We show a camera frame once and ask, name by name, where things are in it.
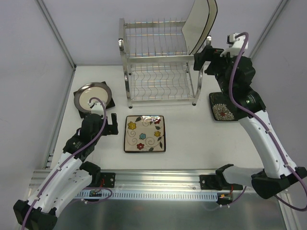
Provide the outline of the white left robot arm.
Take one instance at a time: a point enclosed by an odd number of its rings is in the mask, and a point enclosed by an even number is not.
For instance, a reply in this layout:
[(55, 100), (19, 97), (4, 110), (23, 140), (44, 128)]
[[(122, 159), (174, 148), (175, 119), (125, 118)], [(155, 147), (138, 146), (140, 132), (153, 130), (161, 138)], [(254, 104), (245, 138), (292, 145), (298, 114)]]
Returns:
[(100, 188), (101, 168), (87, 161), (102, 136), (117, 135), (117, 115), (88, 114), (81, 127), (67, 140), (56, 166), (27, 200), (18, 200), (13, 210), (23, 230), (51, 230), (63, 209), (83, 189)]

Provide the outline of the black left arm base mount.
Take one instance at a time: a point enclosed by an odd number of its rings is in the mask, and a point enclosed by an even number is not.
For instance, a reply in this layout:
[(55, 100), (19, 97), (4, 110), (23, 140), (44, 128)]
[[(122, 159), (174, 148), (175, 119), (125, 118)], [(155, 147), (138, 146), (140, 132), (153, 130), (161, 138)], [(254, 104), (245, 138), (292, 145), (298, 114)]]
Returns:
[(105, 187), (114, 188), (116, 181), (116, 174), (113, 172), (98, 172), (96, 175), (92, 176), (92, 182), (88, 187)]

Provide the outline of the white square plate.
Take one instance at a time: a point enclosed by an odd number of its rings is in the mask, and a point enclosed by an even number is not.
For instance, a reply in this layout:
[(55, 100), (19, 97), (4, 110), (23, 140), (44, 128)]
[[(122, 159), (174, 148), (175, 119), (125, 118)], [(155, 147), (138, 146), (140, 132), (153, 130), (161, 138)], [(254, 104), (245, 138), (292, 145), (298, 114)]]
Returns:
[(205, 38), (210, 35), (211, 29), (214, 25), (218, 13), (218, 6), (216, 0), (208, 0), (208, 18), (204, 28)]
[(189, 16), (181, 29), (188, 55), (196, 53), (203, 44), (203, 33), (207, 25), (209, 12), (207, 0), (194, 1)]

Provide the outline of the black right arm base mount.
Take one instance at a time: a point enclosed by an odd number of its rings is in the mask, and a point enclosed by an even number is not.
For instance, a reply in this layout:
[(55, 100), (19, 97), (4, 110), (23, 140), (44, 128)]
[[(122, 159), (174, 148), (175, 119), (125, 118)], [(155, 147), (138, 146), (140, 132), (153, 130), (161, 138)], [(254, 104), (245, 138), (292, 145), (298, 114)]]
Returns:
[(243, 186), (239, 184), (230, 184), (223, 176), (225, 169), (234, 166), (233, 164), (224, 165), (215, 171), (215, 174), (203, 174), (199, 176), (201, 190), (235, 190), (242, 191)]

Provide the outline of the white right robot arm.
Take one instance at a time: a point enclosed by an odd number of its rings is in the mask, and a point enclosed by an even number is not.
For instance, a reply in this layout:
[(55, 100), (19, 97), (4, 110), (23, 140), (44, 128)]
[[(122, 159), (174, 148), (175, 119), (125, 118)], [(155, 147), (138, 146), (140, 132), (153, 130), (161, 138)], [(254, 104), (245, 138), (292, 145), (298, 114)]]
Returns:
[(215, 76), (221, 92), (210, 93), (210, 106), (217, 121), (238, 121), (249, 135), (263, 168), (241, 168), (227, 164), (205, 183), (222, 190), (231, 185), (252, 187), (268, 199), (291, 185), (303, 182), (305, 167), (297, 166), (284, 150), (269, 120), (265, 104), (250, 84), (256, 73), (250, 58), (232, 56), (223, 49), (206, 46), (194, 54), (194, 70)]

